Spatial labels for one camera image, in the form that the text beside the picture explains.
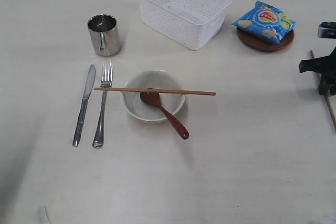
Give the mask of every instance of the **cup handle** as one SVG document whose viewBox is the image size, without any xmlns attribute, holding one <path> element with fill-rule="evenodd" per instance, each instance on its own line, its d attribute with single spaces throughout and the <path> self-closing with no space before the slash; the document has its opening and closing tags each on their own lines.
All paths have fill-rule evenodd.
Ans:
<svg viewBox="0 0 336 224">
<path fill-rule="evenodd" d="M 100 33 L 100 51 L 105 51 L 105 36 L 103 33 Z"/>
</svg>

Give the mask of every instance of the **wooden stick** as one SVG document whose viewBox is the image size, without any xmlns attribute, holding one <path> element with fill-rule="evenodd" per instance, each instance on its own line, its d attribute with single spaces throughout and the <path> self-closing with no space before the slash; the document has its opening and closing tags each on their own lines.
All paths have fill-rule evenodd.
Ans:
<svg viewBox="0 0 336 224">
<path fill-rule="evenodd" d="M 310 50 L 310 55 L 311 55 L 312 59 L 315 59 L 313 50 Z M 319 78 L 319 81 L 321 81 L 321 75 L 319 73 L 316 73 L 316 75 L 317 75 L 317 78 Z M 334 109 L 332 108 L 332 105 L 331 105 L 331 102 L 330 102 L 330 99 L 329 99 L 327 93 L 324 94 L 324 99 L 325 99 L 325 102 L 328 106 L 329 113 L 330 113 L 330 116 L 331 116 L 331 120 L 332 120 L 332 123 L 334 124 L 335 130 L 336 130 L 336 117 L 335 117 Z"/>
<path fill-rule="evenodd" d="M 151 93 L 170 93 L 170 94 L 199 94 L 216 95 L 216 92 L 195 91 L 195 90 L 175 90 L 175 89 L 139 89 L 139 88 L 94 88 L 101 91 L 121 91 L 121 92 L 151 92 Z"/>
</svg>

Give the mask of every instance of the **blue snack bag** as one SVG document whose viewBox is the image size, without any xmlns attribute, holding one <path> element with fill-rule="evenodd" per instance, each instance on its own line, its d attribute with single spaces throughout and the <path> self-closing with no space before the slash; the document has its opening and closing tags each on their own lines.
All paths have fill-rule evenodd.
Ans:
<svg viewBox="0 0 336 224">
<path fill-rule="evenodd" d="M 280 44 L 283 37 L 295 27 L 282 10 L 257 1 L 255 8 L 233 23 L 270 44 Z"/>
</svg>

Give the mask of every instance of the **cup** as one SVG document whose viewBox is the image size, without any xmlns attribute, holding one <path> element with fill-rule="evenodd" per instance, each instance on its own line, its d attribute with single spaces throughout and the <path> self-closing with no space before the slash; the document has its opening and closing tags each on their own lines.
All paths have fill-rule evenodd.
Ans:
<svg viewBox="0 0 336 224">
<path fill-rule="evenodd" d="M 93 16 L 88 21 L 88 28 L 96 54 L 110 56 L 119 51 L 121 43 L 114 17 L 106 14 Z"/>
</svg>

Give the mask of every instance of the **white bowl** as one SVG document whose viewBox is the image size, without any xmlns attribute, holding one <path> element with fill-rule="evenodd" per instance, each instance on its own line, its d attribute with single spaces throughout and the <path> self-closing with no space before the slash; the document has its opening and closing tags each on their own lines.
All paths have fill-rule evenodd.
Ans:
<svg viewBox="0 0 336 224">
<path fill-rule="evenodd" d="M 182 89 L 181 85 L 170 74 L 163 70 L 142 72 L 125 84 L 127 88 Z M 160 93 L 161 103 L 165 109 L 175 115 L 183 106 L 185 95 Z M 153 106 L 140 99 L 139 92 L 122 92 L 121 101 L 134 118 L 147 123 L 158 124 L 167 120 L 165 115 Z"/>
</svg>

